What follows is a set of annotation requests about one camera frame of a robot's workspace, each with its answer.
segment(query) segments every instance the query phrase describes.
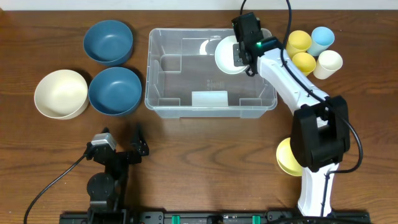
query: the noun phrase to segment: clear plastic container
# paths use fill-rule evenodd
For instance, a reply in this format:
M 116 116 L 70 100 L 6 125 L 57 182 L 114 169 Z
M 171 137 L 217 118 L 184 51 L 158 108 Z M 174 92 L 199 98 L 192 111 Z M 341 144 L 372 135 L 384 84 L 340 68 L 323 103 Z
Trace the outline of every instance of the clear plastic container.
M 232 29 L 152 30 L 145 105 L 161 118 L 259 118 L 274 109 L 277 95 L 267 80 L 245 72 L 228 75 L 217 67 L 217 44 L 230 35 Z

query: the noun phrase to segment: wooden table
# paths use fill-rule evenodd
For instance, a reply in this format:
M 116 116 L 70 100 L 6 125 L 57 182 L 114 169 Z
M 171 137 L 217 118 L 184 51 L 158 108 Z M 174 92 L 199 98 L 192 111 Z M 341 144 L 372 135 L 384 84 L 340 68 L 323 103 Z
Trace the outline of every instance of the wooden table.
M 127 117 L 89 107 L 75 119 L 42 116 L 33 95 L 46 74 L 73 69 L 88 80 L 105 69 L 82 46 L 90 26 L 105 19 L 134 28 L 134 55 L 125 64 L 146 79 L 149 32 L 156 27 L 230 27 L 237 11 L 4 12 L 0 16 L 0 223 L 22 223 L 27 206 L 75 162 L 104 126 L 121 149 L 141 123 L 150 156 L 131 167 L 127 202 L 168 211 L 266 210 L 294 207 L 300 178 L 283 173 L 275 149 L 290 134 L 292 115 L 282 100 L 260 119 L 160 119 L 142 102 Z M 282 39 L 287 11 L 259 11 L 262 26 Z M 312 82 L 343 95 L 364 146 L 361 168 L 335 177 L 332 207 L 370 212 L 374 223 L 398 219 L 398 17 L 396 11 L 294 11 L 292 30 L 335 31 L 331 49 L 343 68 Z M 354 140 L 341 169 L 358 158 Z M 85 211 L 88 179 L 103 166 L 83 161 L 33 207 L 29 223 L 58 223 L 63 211 Z

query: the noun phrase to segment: blue bowl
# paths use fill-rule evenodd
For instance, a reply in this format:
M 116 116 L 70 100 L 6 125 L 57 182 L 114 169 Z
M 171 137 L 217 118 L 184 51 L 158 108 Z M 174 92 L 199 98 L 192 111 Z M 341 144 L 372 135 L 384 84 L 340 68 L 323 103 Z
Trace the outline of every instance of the blue bowl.
M 93 25 L 86 33 L 83 46 L 86 54 L 106 66 L 120 65 L 132 53 L 132 32 L 122 22 L 108 20 Z
M 94 77 L 88 89 L 91 105 L 110 116 L 132 113 L 139 105 L 142 87 L 137 75 L 121 67 L 108 68 Z

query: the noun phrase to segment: blue cup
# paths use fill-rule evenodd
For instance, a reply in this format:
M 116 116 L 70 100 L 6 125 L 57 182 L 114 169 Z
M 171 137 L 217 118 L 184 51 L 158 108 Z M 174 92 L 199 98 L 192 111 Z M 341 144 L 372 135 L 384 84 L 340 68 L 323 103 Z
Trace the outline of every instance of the blue cup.
M 327 27 L 317 27 L 311 34 L 312 45 L 307 52 L 312 56 L 319 56 L 325 51 L 334 41 L 335 35 Z
M 132 32 L 122 22 L 101 21 L 87 31 L 83 46 L 96 62 L 106 66 L 120 65 L 132 54 Z
M 91 105 L 100 113 L 123 116 L 132 113 L 141 99 L 138 76 L 129 69 L 108 68 L 94 77 L 88 89 Z

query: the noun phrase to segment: yellow plate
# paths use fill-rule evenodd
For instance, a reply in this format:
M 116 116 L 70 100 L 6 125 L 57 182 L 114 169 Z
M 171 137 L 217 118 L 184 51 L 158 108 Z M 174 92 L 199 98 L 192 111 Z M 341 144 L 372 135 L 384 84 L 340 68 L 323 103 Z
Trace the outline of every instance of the yellow plate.
M 300 177 L 303 175 L 303 167 L 296 161 L 290 148 L 290 138 L 279 143 L 276 149 L 276 160 L 279 167 L 287 174 Z

